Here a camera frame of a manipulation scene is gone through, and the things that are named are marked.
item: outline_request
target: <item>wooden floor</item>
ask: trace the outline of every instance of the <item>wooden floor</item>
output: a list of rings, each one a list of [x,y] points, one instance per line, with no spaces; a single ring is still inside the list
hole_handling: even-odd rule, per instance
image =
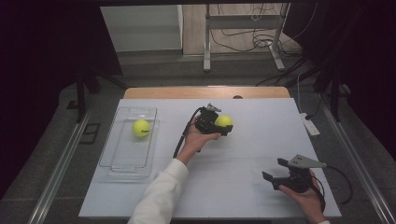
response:
[[[210,5],[210,15],[278,15],[282,4],[219,4]],[[205,5],[184,5],[183,6],[183,54],[201,55],[204,53],[205,43]],[[249,32],[241,35],[230,35],[241,32]],[[213,37],[210,36],[211,53],[236,53],[236,52],[263,52],[268,48],[255,48],[253,45],[253,35],[273,35],[275,30],[256,31],[253,30],[212,30]],[[285,35],[280,37],[282,42],[289,40]],[[287,41],[287,46],[299,48],[293,41]]]

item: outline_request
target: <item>tennis ball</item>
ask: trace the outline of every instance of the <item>tennis ball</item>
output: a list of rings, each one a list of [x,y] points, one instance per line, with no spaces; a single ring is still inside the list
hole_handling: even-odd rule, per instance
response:
[[[227,127],[227,125],[233,125],[233,120],[230,116],[219,115],[215,121],[215,125],[220,127]]]
[[[137,119],[132,125],[132,132],[137,137],[144,137],[149,133],[149,123],[145,119]]]

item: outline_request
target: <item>sleeve cuff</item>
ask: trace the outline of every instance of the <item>sleeve cuff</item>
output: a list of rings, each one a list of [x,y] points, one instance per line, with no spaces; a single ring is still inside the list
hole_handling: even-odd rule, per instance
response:
[[[172,159],[171,163],[166,167],[164,172],[172,175],[180,183],[183,183],[189,175],[187,166],[178,159]]]

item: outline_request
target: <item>human hand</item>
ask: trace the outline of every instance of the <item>human hand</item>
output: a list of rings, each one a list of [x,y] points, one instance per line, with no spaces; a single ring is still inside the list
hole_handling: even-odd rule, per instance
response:
[[[315,173],[311,170],[309,170],[309,172],[313,176],[312,182],[314,186],[319,189],[318,182],[315,179]],[[283,185],[279,186],[279,189],[299,204],[300,209],[304,212],[309,223],[319,223],[327,220],[321,211],[320,199],[312,189],[309,189],[304,193],[297,193]]]
[[[194,125],[197,119],[198,117],[195,117],[192,120],[191,126],[186,133],[184,146],[176,156],[176,159],[182,161],[186,165],[195,153],[204,147],[206,142],[212,139],[219,139],[221,137],[220,133],[203,134],[198,131]]]

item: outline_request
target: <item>person's right hand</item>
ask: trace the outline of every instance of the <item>person's right hand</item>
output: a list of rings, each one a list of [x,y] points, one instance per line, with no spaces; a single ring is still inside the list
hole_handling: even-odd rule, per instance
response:
[[[309,170],[312,176],[315,176],[314,172]],[[317,180],[312,177],[314,186],[319,189]],[[279,186],[279,189],[285,194],[289,195],[297,204],[300,205],[301,210],[304,212],[306,218],[310,223],[320,223],[327,220],[321,211],[320,199],[318,195],[309,189],[304,193],[297,193],[292,189],[289,189],[283,185]]]

